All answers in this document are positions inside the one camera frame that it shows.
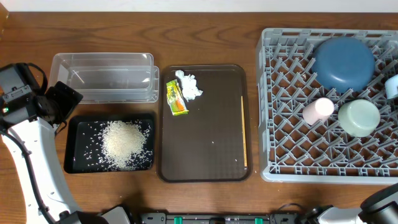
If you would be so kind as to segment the black waste tray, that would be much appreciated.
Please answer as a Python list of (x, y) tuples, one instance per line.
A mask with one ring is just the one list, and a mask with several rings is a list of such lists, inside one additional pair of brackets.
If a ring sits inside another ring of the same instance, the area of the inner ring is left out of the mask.
[[(104, 132), (116, 121), (131, 123), (144, 135), (142, 150), (123, 168), (106, 157), (103, 148)], [(148, 170), (154, 163), (154, 134), (154, 116), (150, 113), (75, 116), (68, 125), (63, 168), (69, 174)]]

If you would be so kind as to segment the white tissue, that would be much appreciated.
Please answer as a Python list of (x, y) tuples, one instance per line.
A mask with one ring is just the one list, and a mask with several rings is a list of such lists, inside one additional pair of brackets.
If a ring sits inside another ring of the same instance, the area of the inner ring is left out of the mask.
[(197, 88), (197, 81), (194, 75), (185, 75), (183, 70), (177, 70), (175, 76), (180, 79), (182, 84), (182, 95), (187, 100), (194, 100), (201, 96), (203, 91)]

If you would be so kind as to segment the light blue saucer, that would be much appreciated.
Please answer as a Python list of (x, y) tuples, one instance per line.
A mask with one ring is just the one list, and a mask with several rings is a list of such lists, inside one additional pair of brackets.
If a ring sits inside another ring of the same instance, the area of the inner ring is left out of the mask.
[(386, 98), (394, 99), (398, 96), (398, 75), (390, 77), (384, 84), (386, 90)]

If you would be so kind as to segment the wooden chopstick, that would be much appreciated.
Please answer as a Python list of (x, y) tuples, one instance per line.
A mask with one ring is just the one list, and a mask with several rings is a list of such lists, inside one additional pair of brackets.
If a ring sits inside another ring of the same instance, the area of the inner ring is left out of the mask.
[(243, 96), (241, 96), (241, 122), (242, 122), (242, 137), (243, 137), (244, 169), (247, 169), (248, 168), (248, 159), (247, 159), (247, 148), (246, 148), (246, 127), (245, 127)]

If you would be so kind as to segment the pile of white rice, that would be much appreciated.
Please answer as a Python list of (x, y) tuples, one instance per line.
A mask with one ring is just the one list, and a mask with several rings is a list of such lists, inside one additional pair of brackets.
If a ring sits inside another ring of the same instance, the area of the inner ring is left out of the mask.
[(122, 168), (133, 154), (142, 150), (144, 135), (131, 123), (111, 123), (103, 135), (104, 153)]

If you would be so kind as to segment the clear plastic bin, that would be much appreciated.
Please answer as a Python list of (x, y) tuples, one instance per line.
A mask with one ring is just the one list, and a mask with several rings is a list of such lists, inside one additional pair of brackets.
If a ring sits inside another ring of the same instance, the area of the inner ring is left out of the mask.
[(83, 95), (81, 104), (155, 103), (159, 68), (150, 53), (59, 53), (49, 85), (62, 82)]

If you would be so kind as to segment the green yellow snack wrapper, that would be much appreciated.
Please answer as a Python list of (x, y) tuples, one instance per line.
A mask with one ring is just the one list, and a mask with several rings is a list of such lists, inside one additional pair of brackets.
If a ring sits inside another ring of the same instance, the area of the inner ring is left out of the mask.
[(189, 110), (183, 100), (182, 91), (177, 80), (172, 80), (166, 83), (167, 103), (170, 106), (173, 116), (181, 114), (188, 114)]

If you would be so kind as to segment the dark blue plate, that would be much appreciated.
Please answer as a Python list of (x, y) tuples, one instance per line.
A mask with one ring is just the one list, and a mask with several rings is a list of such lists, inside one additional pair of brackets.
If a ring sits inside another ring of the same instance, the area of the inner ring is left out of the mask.
[(312, 72), (324, 88), (338, 93), (361, 91), (373, 79), (375, 60), (371, 49), (352, 37), (324, 41), (313, 53)]

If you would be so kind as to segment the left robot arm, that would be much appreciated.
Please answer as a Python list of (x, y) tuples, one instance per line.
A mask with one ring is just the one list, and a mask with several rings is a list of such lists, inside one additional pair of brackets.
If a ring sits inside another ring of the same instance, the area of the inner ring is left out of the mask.
[(83, 212), (65, 180), (55, 147), (82, 95), (62, 82), (38, 83), (33, 63), (1, 68), (1, 137), (14, 160), (28, 223), (132, 223), (123, 205), (104, 213)]

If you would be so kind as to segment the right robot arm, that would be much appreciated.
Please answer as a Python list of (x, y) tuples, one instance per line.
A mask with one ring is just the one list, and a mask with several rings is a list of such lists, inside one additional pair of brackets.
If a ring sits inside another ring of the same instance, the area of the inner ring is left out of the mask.
[(296, 218), (301, 224), (397, 224), (397, 184), (368, 197), (360, 208), (317, 207)]

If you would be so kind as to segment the grey dishwasher rack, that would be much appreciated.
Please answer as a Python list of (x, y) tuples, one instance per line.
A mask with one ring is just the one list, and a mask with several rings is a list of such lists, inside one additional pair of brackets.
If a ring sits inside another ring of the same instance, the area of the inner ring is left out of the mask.
[[(361, 91), (338, 93), (317, 82), (315, 49), (328, 39), (352, 37), (373, 53), (373, 79)], [(397, 182), (397, 100), (387, 99), (384, 83), (397, 74), (394, 30), (266, 28), (256, 47), (259, 92), (259, 158), (268, 182), (391, 185)], [(340, 126), (337, 113), (307, 124), (305, 106), (319, 98), (335, 108), (366, 100), (381, 120), (357, 138)]]

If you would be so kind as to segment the brown serving tray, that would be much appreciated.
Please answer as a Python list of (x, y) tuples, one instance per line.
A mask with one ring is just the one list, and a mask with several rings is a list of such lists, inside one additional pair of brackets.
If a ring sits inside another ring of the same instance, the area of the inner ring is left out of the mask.
[[(201, 96), (173, 116), (166, 83), (183, 70), (195, 76)], [(246, 74), (238, 65), (170, 66), (162, 72), (157, 172), (169, 183), (243, 181), (252, 171)], [(244, 169), (241, 122), (244, 101), (248, 168)]]

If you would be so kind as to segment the mint green bowl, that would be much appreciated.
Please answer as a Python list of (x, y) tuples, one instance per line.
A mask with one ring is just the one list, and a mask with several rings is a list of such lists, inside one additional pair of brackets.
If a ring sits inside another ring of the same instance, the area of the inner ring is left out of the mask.
[(351, 136), (369, 136), (379, 125), (381, 115), (378, 108), (367, 100), (345, 103), (338, 111), (338, 121), (343, 130)]

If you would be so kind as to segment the pink white cup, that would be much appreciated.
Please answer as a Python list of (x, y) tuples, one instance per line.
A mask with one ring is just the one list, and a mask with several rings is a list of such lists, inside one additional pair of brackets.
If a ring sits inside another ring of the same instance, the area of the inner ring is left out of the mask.
[(334, 112), (335, 106), (328, 98), (319, 98), (307, 105), (303, 111), (302, 116), (304, 121), (313, 125), (317, 121), (325, 122)]

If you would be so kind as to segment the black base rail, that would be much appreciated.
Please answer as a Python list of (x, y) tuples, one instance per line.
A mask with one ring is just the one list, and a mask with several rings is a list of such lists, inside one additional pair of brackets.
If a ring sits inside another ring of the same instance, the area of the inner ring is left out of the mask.
[(273, 213), (270, 215), (238, 214), (166, 214), (143, 213), (141, 224), (297, 224), (299, 216), (294, 213)]

